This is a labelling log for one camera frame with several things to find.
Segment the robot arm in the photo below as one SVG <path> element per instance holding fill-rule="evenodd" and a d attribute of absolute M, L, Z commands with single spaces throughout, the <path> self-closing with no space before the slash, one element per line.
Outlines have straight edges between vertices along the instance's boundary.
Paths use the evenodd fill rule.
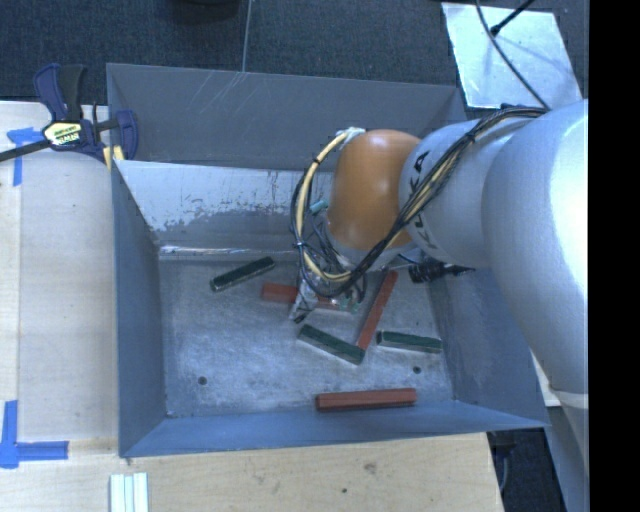
<path fill-rule="evenodd" d="M 397 133 L 356 137 L 340 155 L 326 223 L 339 272 L 303 277 L 316 289 L 328 282 L 323 290 L 336 296 L 409 238 L 441 262 L 491 268 L 588 472 L 587 114 L 586 100 L 551 112 L 512 107 L 417 143 Z M 358 185 L 362 176 L 370 180 Z"/>

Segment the rectangular block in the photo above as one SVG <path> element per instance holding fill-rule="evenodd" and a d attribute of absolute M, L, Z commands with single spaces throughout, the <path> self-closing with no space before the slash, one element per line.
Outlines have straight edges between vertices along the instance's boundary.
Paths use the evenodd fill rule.
<path fill-rule="evenodd" d="M 293 304 L 298 296 L 298 289 L 295 286 L 278 283 L 264 283 L 260 298 L 271 302 L 282 302 L 284 304 Z M 317 308 L 328 309 L 331 311 L 340 311 L 340 308 L 325 297 L 318 297 Z"/>
<path fill-rule="evenodd" d="M 442 340 L 429 338 L 428 336 L 416 336 L 415 334 L 378 331 L 376 342 L 383 347 L 428 352 L 431 354 L 439 354 L 442 352 Z"/>
<path fill-rule="evenodd" d="M 231 272 L 227 272 L 226 274 L 222 274 L 221 276 L 212 279 L 211 289 L 214 292 L 222 291 L 225 288 L 229 288 L 230 286 L 239 284 L 242 281 L 246 281 L 247 279 L 251 279 L 252 277 L 264 274 L 268 270 L 271 270 L 273 267 L 275 267 L 275 265 L 275 262 L 269 256 L 256 261 L 252 261 L 251 263 L 238 267 Z"/>
<path fill-rule="evenodd" d="M 331 336 L 331 334 L 316 329 L 309 324 L 305 324 L 300 329 L 298 339 L 306 341 L 314 347 L 340 357 L 349 363 L 358 365 L 364 359 L 364 350 L 361 348 Z"/>
<path fill-rule="evenodd" d="M 278 283 L 264 283 L 260 298 L 271 302 L 293 304 L 296 301 L 298 289 L 295 286 Z"/>
<path fill-rule="evenodd" d="M 377 389 L 321 393 L 316 396 L 316 409 L 322 412 L 376 409 L 413 405 L 418 399 L 415 388 Z"/>
<path fill-rule="evenodd" d="M 360 331 L 360 336 L 358 337 L 358 341 L 356 345 L 360 347 L 362 350 L 367 350 L 369 345 L 371 344 L 371 340 L 373 339 L 373 335 L 376 332 L 376 328 L 378 327 L 378 322 L 380 321 L 380 317 L 382 316 L 382 312 L 384 311 L 384 307 L 391 297 L 391 292 L 393 292 L 393 287 L 398 280 L 398 273 L 394 270 L 389 272 L 382 284 L 380 285 L 380 290 L 378 291 L 378 295 L 376 296 L 376 300 L 371 306 L 371 310 L 369 311 L 369 315 L 362 326 L 362 330 Z"/>

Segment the blue clamp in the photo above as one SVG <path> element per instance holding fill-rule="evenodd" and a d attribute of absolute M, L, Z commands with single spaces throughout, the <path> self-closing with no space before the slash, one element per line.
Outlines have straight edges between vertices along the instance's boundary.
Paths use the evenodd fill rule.
<path fill-rule="evenodd" d="M 51 148 L 83 153 L 106 163 L 106 146 L 100 140 L 100 133 L 114 128 L 120 130 L 120 146 L 125 158 L 134 158 L 138 149 L 138 125 L 131 110 L 119 110 L 113 119 L 99 123 L 94 105 L 93 122 L 83 119 L 78 90 L 84 71 L 82 65 L 54 63 L 35 74 L 36 94 L 51 114 L 51 122 L 42 129 L 40 140 L 0 153 L 0 162 Z"/>
<path fill-rule="evenodd" d="M 67 460 L 69 441 L 19 443 L 18 401 L 5 402 L 0 441 L 0 468 L 16 469 L 20 462 L 35 460 Z"/>

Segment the black cable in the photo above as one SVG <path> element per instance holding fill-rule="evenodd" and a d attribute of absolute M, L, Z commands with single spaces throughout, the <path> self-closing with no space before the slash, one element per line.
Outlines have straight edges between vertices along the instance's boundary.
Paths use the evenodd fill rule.
<path fill-rule="evenodd" d="M 491 27 L 491 35 L 493 37 L 496 37 L 504 27 L 506 27 L 509 23 L 511 23 L 514 18 L 519 16 L 527 7 L 529 7 L 535 1 L 536 0 L 527 0 L 515 11 L 509 14 L 509 16 L 503 19 L 500 23 L 496 23 L 493 27 Z"/>
<path fill-rule="evenodd" d="M 475 0 L 475 2 L 476 2 L 476 11 L 478 11 L 478 17 L 480 18 L 480 23 L 482 23 L 482 26 L 484 27 L 484 30 L 487 33 L 487 36 L 489 37 L 489 40 L 491 41 L 494 48 L 502 57 L 502 60 L 504 60 L 505 64 L 509 66 L 513 74 L 516 75 L 518 80 L 520 80 L 522 85 L 526 87 L 526 89 L 533 95 L 533 97 L 540 103 L 540 105 L 542 105 L 546 110 L 551 110 L 551 107 L 549 107 L 549 105 L 540 97 L 540 95 L 535 91 L 535 89 L 531 86 L 531 84 L 516 69 L 516 67 L 509 60 L 509 58 L 506 56 L 504 51 L 502 51 L 502 48 L 497 43 L 495 37 L 493 37 L 493 34 L 491 33 L 491 29 L 487 24 L 487 20 L 484 18 L 484 14 L 482 13 L 482 8 L 480 7 L 480 0 Z"/>

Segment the wooden table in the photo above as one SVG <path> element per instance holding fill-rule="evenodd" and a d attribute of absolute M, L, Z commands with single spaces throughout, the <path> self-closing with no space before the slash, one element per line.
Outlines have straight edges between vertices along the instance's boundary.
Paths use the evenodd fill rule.
<path fill-rule="evenodd" d="M 5 139 L 7 130 L 40 128 L 47 121 L 48 112 L 39 104 L 0 102 L 0 151 L 13 147 Z M 109 204 L 102 187 L 108 183 L 108 171 L 89 157 L 50 150 L 25 157 L 23 163 L 24 183 L 18 187 L 12 185 L 13 162 L 0 164 L 0 407 L 15 399 L 19 407 L 28 405 L 19 415 L 20 441 L 47 439 L 56 432 L 72 435 L 67 438 L 66 461 L 23 462 L 15 470 L 0 469 L 0 510 L 106 511 L 110 475 L 137 472 L 148 474 L 153 512 L 504 510 L 483 433 L 120 459 L 115 338 L 109 330 L 113 308 L 96 307 L 112 287 L 106 279 L 112 277 L 112 256 L 104 255 L 104 247 L 112 243 L 110 230 L 96 237 L 105 229 L 109 212 L 96 215 L 91 209 Z M 95 173 L 86 175 L 86 183 L 74 178 L 75 167 L 82 165 Z M 40 205 L 23 203 L 23 194 L 36 197 L 36 170 L 52 172 L 53 167 L 61 172 L 56 186 L 67 187 L 73 198 L 59 194 L 60 208 L 50 204 L 34 212 L 32 208 Z M 75 181 L 69 185 L 65 179 Z M 69 214 L 87 205 L 83 213 L 73 218 Z M 76 223 L 72 229 L 56 223 L 65 215 L 70 225 Z M 51 236 L 34 237 L 32 224 L 27 230 L 31 234 L 25 236 L 27 218 L 41 219 L 38 229 L 46 230 L 50 223 L 47 233 L 59 232 L 59 243 L 51 245 Z M 87 233 L 96 238 L 85 241 Z M 87 252 L 61 265 L 56 252 L 64 253 L 65 236 L 76 246 L 86 242 Z M 96 251 L 102 255 L 97 260 Z M 98 261 L 98 271 L 92 261 Z M 28 274 L 36 271 L 36 276 Z M 29 283 L 36 277 L 42 293 L 34 297 L 46 307 L 37 315 L 32 311 L 21 316 L 21 290 L 33 295 Z M 82 287 L 92 286 L 104 287 L 103 293 L 83 292 Z"/>

